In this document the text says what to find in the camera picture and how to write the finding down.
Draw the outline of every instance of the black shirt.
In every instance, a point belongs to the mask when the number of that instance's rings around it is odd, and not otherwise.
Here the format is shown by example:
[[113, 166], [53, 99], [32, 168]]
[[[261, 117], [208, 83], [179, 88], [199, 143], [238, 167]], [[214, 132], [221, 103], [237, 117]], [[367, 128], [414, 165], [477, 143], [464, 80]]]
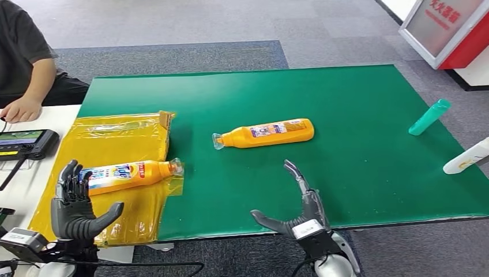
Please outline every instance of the black shirt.
[[56, 58], [26, 11], [0, 0], [0, 95], [21, 96], [29, 86], [32, 64]]

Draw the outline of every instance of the controller screen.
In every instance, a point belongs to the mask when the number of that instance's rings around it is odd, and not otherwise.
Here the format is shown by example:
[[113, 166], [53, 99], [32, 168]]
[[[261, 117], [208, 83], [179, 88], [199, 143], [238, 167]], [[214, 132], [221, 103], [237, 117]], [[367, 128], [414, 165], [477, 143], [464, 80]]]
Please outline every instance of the controller screen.
[[42, 130], [3, 133], [0, 134], [0, 145], [35, 143], [42, 133]]

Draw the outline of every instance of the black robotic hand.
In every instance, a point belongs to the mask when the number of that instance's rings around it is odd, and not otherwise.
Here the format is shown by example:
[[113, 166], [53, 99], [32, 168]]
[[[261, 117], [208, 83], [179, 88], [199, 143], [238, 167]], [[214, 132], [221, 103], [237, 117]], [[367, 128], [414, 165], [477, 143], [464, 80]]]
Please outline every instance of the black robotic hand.
[[56, 196], [51, 200], [51, 224], [60, 239], [90, 240], [119, 218], [124, 203], [116, 202], [108, 212], [96, 218], [88, 196], [88, 180], [91, 171], [81, 180], [83, 166], [72, 160], [61, 171], [56, 184]]
[[284, 222], [269, 218], [261, 211], [254, 209], [251, 211], [253, 218], [261, 226], [294, 239], [296, 237], [294, 236], [292, 228], [312, 219], [316, 219], [319, 224], [323, 225], [327, 233], [331, 233], [331, 228], [329, 226], [328, 219], [324, 214], [322, 202], [318, 193], [314, 189], [309, 188], [304, 176], [302, 176], [299, 169], [292, 162], [285, 160], [284, 168], [290, 172], [290, 174], [299, 184], [300, 191], [302, 193], [302, 214], [295, 219]]

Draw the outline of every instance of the black cable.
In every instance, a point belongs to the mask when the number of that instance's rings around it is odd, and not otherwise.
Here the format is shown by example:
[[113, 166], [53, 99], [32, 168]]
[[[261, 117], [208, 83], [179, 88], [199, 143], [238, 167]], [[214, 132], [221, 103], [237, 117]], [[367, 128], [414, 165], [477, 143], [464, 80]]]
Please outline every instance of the black cable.
[[301, 269], [301, 268], [302, 268], [302, 267], [303, 267], [305, 264], [308, 264], [308, 263], [313, 263], [313, 262], [315, 262], [315, 261], [319, 260], [320, 258], [322, 258], [322, 257], [310, 258], [310, 259], [305, 259], [305, 260], [303, 260], [302, 262], [300, 262], [300, 264], [298, 264], [298, 265], [295, 267], [294, 271], [292, 272], [291, 277], [295, 277], [295, 275], [297, 275], [297, 272], [299, 272], [299, 270], [300, 270], [300, 269]]
[[17, 163], [14, 166], [14, 168], [10, 171], [9, 175], [7, 176], [7, 178], [5, 178], [5, 180], [3, 181], [2, 185], [0, 186], [0, 190], [3, 190], [9, 184], [10, 180], [12, 180], [12, 178], [14, 178], [15, 173], [17, 173], [17, 171], [20, 169], [20, 167], [25, 162], [25, 160], [27, 160], [27, 155], [23, 155], [17, 161]]
[[103, 266], [103, 267], [174, 267], [174, 266], [179, 266], [179, 265], [198, 265], [200, 266], [197, 268], [196, 271], [192, 272], [190, 275], [187, 275], [187, 277], [192, 277], [196, 276], [199, 272], [201, 272], [202, 269], [204, 269], [205, 264], [201, 263], [199, 261], [194, 261], [194, 262], [186, 262], [186, 263], [112, 263], [112, 264], [106, 264], [106, 263], [95, 263], [91, 261], [70, 261], [70, 260], [55, 260], [53, 263], [66, 263], [66, 264], [85, 264], [85, 265], [97, 265], [97, 266]]
[[5, 129], [7, 128], [7, 122], [5, 121], [5, 119], [2, 117], [0, 118], [5, 124], [3, 125], [3, 129], [2, 131], [0, 132], [0, 134], [3, 134], [3, 131], [5, 131]]
[[[19, 260], [19, 259], [11, 259], [10, 261], [17, 262], [17, 265], [34, 265], [35, 267], [40, 268], [36, 263], [33, 263], [31, 261], [24, 261], [24, 260]], [[18, 263], [19, 261], [23, 261], [23, 262], [25, 262], [25, 264], [19, 264]]]

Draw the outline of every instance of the bottle label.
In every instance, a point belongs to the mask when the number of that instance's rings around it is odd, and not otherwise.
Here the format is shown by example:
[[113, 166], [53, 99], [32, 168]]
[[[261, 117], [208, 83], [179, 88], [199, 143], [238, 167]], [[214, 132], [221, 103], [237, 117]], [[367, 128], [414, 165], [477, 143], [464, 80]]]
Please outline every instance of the bottle label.
[[92, 172], [92, 176], [90, 176], [88, 183], [89, 189], [110, 186], [112, 182], [130, 179], [136, 173], [139, 174], [141, 178], [144, 178], [146, 172], [144, 163], [136, 163], [135, 165], [118, 164], [116, 166], [102, 166], [91, 169], [83, 169], [80, 172], [79, 178], [82, 178], [89, 171]]
[[253, 137], [264, 137], [271, 134], [282, 134], [298, 131], [306, 128], [306, 124], [299, 119], [283, 121], [273, 124], [264, 124], [250, 127]]

